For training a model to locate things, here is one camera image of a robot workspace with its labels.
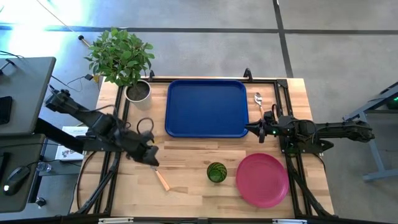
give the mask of wooden table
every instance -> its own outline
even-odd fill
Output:
[[[298,119],[312,119],[304,80],[292,78],[288,79],[288,84],[294,116]],[[163,189],[149,166],[127,160],[123,154],[111,215],[114,217],[293,218],[290,191],[277,206],[260,209],[246,203],[239,195],[235,184],[236,168],[241,160],[250,154],[257,152],[270,154],[285,166],[278,139],[267,136],[265,143],[259,144],[258,138],[252,133],[240,139],[172,138],[164,128],[168,85],[168,83],[151,83],[152,108],[149,111],[139,111],[131,105],[127,120],[133,130],[136,130],[136,124],[141,118],[150,117],[154,120],[155,145],[159,147],[156,155],[160,162],[158,170],[171,189],[169,192]],[[262,95],[262,106],[267,111],[275,103],[274,88],[270,84],[245,84],[245,86],[248,95],[249,121],[257,121],[261,113],[254,102],[254,93],[259,92]],[[116,85],[103,83],[97,108],[114,104],[117,90]],[[280,92],[281,98],[284,99],[283,92]],[[282,102],[284,113],[287,114],[284,100]],[[120,116],[123,112],[124,96],[121,105]],[[111,113],[111,110],[110,108],[103,112]],[[143,122],[140,129],[144,130],[145,125]],[[81,203],[86,201],[98,185],[103,157],[104,153],[101,152],[93,156],[82,173]],[[206,176],[206,169],[212,162],[221,162],[228,169],[226,180],[220,184],[210,182]],[[311,154],[303,154],[303,165],[308,188],[323,207],[333,213],[321,162]],[[108,187],[104,191],[101,211],[106,204]],[[298,189],[297,193],[300,208],[304,211],[301,190]],[[75,210],[76,202],[73,202],[71,212]]]

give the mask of green leaves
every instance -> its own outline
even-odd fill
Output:
[[[121,43],[119,44],[119,47],[120,47],[120,49],[122,49],[122,50],[130,50],[130,47],[128,46],[128,44],[126,44],[126,43],[124,43],[124,42],[121,42]]]
[[[145,49],[152,50],[153,48],[154,48],[154,46],[152,46],[152,44],[146,43]]]
[[[102,41],[106,41],[106,39],[109,37],[109,31],[104,31],[103,33],[102,33]]]
[[[131,51],[127,50],[125,52],[123,52],[121,58],[125,58],[125,59],[129,59],[129,57],[131,57]]]
[[[89,49],[90,50],[100,50],[101,47],[90,46]]]
[[[112,28],[93,42],[91,53],[85,59],[90,63],[89,69],[94,74],[104,76],[106,82],[130,86],[137,83],[141,73],[146,74],[152,67],[150,59],[155,58],[155,55],[146,50],[153,48],[135,34]]]
[[[112,35],[112,37],[116,37],[116,35],[118,34],[118,30],[116,29],[116,28],[113,28],[112,27],[112,29],[111,29],[111,35]]]
[[[137,64],[138,64],[138,62],[136,62],[136,61],[131,61],[131,62],[127,63],[127,67],[133,67],[133,66],[135,66],[135,65],[137,65]]]

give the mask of blue tray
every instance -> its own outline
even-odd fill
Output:
[[[245,86],[235,80],[176,80],[169,85],[165,128],[173,137],[241,138],[249,121]]]

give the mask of desk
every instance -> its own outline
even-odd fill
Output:
[[[293,112],[298,119],[312,119],[308,104],[304,80],[288,79]],[[248,133],[240,139],[182,139],[172,138],[165,132],[165,109],[168,83],[151,83],[152,108],[139,111],[130,106],[127,121],[135,130],[137,122],[143,117],[154,120],[155,144],[159,147],[156,155],[160,162],[159,172],[170,185],[165,192],[156,174],[149,166],[129,161],[122,155],[118,171],[111,215],[113,217],[212,217],[212,218],[293,218],[293,206],[290,192],[277,206],[260,209],[247,204],[239,195],[235,186],[235,173],[238,164],[246,156],[263,152],[274,156],[285,166],[284,156],[280,153],[279,141],[273,136],[266,137],[264,144]],[[263,97],[262,106],[271,109],[275,103],[273,86],[269,84],[245,83],[248,95],[249,121],[261,117],[259,107],[253,96],[259,92]],[[114,104],[118,87],[103,83],[98,98],[97,108]],[[284,113],[287,114],[284,102]],[[93,193],[100,179],[104,153],[97,153],[89,161],[82,173],[80,200],[85,200]],[[222,162],[228,169],[226,180],[214,184],[207,179],[206,168],[212,162]],[[317,200],[330,213],[333,213],[328,184],[323,166],[311,154],[303,155],[303,165],[308,188]],[[101,211],[107,199],[108,187],[104,191]],[[300,208],[304,210],[303,198],[297,191]],[[73,202],[71,212],[76,211]]]
[[[36,162],[40,159],[44,142],[44,135],[42,134],[31,134],[27,136],[13,136],[13,137],[2,137],[0,138],[0,152],[7,152],[10,154],[10,160],[7,163],[4,175],[0,178],[0,186],[3,187],[5,181],[9,177],[10,173],[17,167],[26,166],[31,162]],[[15,144],[32,144],[26,146],[17,147],[4,147]],[[12,196],[6,196],[0,189],[0,213],[3,212],[20,212],[25,209],[26,203],[28,202],[29,192],[34,194],[32,182],[36,175],[37,164],[30,166],[30,174],[28,178],[22,184],[21,189]]]
[[[10,122],[0,125],[0,136],[31,134],[42,107],[47,84],[55,65],[55,57],[9,58],[0,75],[0,97],[12,97]],[[0,58],[0,65],[5,63]]]

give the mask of wooden knife handle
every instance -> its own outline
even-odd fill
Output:
[[[260,106],[260,111],[261,111],[261,119],[264,117],[264,109],[262,109],[262,106]]]
[[[166,180],[164,180],[164,178],[162,177],[162,175],[160,174],[160,172],[157,171],[157,170],[155,170],[155,173],[156,173],[157,177],[159,178],[159,180],[161,181],[161,183],[162,183],[164,189],[165,189],[166,191],[169,191],[169,190],[170,190],[170,187],[169,187],[169,185],[166,183]]]

